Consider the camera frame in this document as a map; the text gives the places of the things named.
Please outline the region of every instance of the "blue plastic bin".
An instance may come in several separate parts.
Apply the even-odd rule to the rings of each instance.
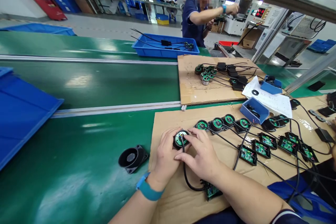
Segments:
[[[72,28],[62,26],[51,26],[48,24],[39,23],[25,23],[17,26],[8,26],[0,28],[0,30],[17,31],[17,32],[37,32],[37,33],[51,33],[59,35],[74,36],[75,33]]]
[[[263,80],[263,82],[260,85],[260,88],[272,95],[278,94],[278,93],[282,93],[282,83],[281,81],[275,79],[274,80],[274,86],[267,83],[265,80],[268,77],[268,75],[265,76],[265,79]]]
[[[0,67],[0,170],[63,102]]]
[[[198,55],[200,50],[198,49],[198,46],[196,44],[196,41],[192,38],[182,38],[182,37],[172,37],[172,36],[163,36],[163,35],[157,35],[157,34],[145,34],[149,36],[150,38],[153,38],[155,40],[161,41],[161,40],[168,40],[171,43],[178,43],[181,42],[181,44],[172,44],[172,48],[179,47],[180,50],[172,50],[172,49],[165,49],[165,46],[161,45],[161,42],[156,42],[150,38],[147,38],[144,35],[141,35],[139,37],[139,40],[135,41],[135,43],[132,45],[132,48],[134,48],[139,56],[144,57],[165,57],[165,58],[177,58],[178,55],[182,54],[192,54],[192,55]],[[194,44],[194,48],[192,51],[188,51],[183,43],[188,42],[189,44]]]
[[[260,118],[256,117],[247,109],[247,105],[250,105],[260,115]],[[241,105],[240,112],[250,121],[257,124],[262,124],[269,116],[270,111],[256,98],[251,97]]]

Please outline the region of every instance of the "blue wristband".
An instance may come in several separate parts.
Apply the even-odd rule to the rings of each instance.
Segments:
[[[142,194],[146,197],[146,199],[150,200],[150,201],[157,201],[161,198],[163,191],[161,192],[157,192],[154,191],[149,184],[146,183],[146,178],[148,177],[148,175],[150,174],[150,172],[147,172],[145,175],[143,175],[141,177],[141,179],[139,180],[139,182],[136,185],[136,189],[140,190],[142,192]]]
[[[223,13],[225,14],[225,12],[226,12],[226,5],[222,4],[222,7],[223,7]]]

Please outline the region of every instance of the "white machine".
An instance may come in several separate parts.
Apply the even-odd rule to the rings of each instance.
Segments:
[[[310,39],[325,25],[321,19],[304,15],[299,12],[292,13],[282,26],[281,32],[287,35]]]

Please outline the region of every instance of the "forearm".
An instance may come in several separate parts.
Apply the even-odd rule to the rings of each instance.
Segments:
[[[268,224],[282,209],[291,209],[280,197],[255,180],[225,166],[211,182],[247,224]]]
[[[162,191],[165,185],[157,183],[150,174],[146,182],[155,191]],[[148,224],[151,222],[157,201],[148,200],[140,190],[129,199],[108,224]]]

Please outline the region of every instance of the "paper sheet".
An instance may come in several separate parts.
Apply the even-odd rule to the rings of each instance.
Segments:
[[[258,95],[252,94],[252,90],[257,90]],[[251,82],[249,82],[243,92],[247,98],[254,97],[262,104],[264,104],[271,113],[274,115],[283,114],[288,118],[293,118],[292,107],[289,102],[289,97],[282,94],[270,94],[260,88],[258,77],[255,76]]]

